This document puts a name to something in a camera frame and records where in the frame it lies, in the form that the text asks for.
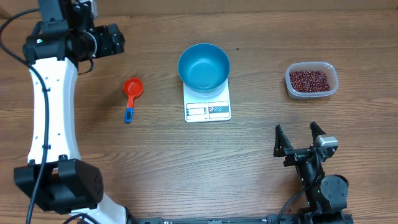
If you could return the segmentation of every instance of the teal bowl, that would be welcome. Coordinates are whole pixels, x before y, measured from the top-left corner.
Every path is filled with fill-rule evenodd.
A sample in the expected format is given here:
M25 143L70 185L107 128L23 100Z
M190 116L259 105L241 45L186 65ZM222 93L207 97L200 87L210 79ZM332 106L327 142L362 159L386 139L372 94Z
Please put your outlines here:
M195 44L185 50L178 61L181 80L198 93L223 88L230 71L227 54L213 44Z

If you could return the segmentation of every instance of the dark red bean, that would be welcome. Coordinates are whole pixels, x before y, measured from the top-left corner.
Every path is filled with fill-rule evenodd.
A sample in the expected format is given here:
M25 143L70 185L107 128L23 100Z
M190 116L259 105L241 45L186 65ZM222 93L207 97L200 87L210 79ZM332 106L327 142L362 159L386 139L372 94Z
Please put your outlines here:
M304 70L291 72L290 82L293 89L302 93L316 93L330 90L328 77L325 72Z

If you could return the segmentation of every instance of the wooden table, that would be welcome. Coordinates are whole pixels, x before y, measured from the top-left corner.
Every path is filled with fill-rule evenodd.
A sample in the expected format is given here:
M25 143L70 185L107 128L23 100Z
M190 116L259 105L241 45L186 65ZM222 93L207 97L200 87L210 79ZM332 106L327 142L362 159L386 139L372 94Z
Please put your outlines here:
M397 223L397 10L123 16L96 24L114 22L125 52L96 60L94 72L79 76L75 124L82 159L101 169L115 202L137 217L278 213L301 186L294 167L272 156L274 128L281 124L294 147L308 147L315 120L340 142L323 168L350 182L345 213L356 223ZM13 22L4 43L21 52L34 24ZM219 45L231 60L231 121L184 121L177 61L199 42ZM305 61L336 67L335 95L289 98L286 68ZM27 69L3 51L0 67L0 220L24 223L29 199L12 171L26 165L30 149L32 84ZM145 93L126 125L122 85L129 77L141 78ZM304 206L301 198L289 209ZM33 223L66 217L35 209Z

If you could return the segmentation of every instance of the wood grain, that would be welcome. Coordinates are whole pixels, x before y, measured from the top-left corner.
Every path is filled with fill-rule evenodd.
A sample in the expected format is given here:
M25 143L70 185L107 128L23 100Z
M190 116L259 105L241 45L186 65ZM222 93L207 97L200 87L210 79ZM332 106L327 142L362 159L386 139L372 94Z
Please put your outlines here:
M307 147L315 120L340 142L323 167L350 181L345 212L356 223L396 223L398 11L127 16L96 23L114 22L126 51L96 60L94 72L79 76L76 137L83 160L101 169L106 193L135 216L279 212L300 183L293 167L272 156L274 128L281 124L295 147ZM34 24L15 21L4 43L21 53ZM184 122L177 61L199 42L219 45L231 60L231 121ZM285 70L313 60L336 67L338 91L319 100L290 99ZM26 164L30 149L32 84L27 69L4 52L0 67L0 220L22 223L28 198L12 170ZM145 93L126 125L122 85L129 77L141 78ZM289 209L303 206L301 198ZM37 210L33 223L64 218Z
M156 14L207 14L224 12L275 12L395 9L398 0L97 0L101 16ZM0 0L10 15L38 7L38 0ZM38 18L38 14L27 17Z

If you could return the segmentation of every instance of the robotic arm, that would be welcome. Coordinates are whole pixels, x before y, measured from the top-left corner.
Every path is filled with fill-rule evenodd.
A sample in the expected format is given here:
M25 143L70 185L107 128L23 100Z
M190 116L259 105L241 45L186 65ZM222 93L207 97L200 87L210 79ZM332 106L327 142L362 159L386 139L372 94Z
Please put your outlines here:
M94 0L39 0L42 21L23 46L26 60L43 78L49 98L49 143L42 163L45 102L39 79L34 87L34 131L28 166L14 169L14 182L32 197L41 166L44 174L35 199L44 211L89 214L101 223L132 223L128 210L103 190L98 168L80 160L75 136L73 98L78 62L124 51L124 37L116 24L95 27Z

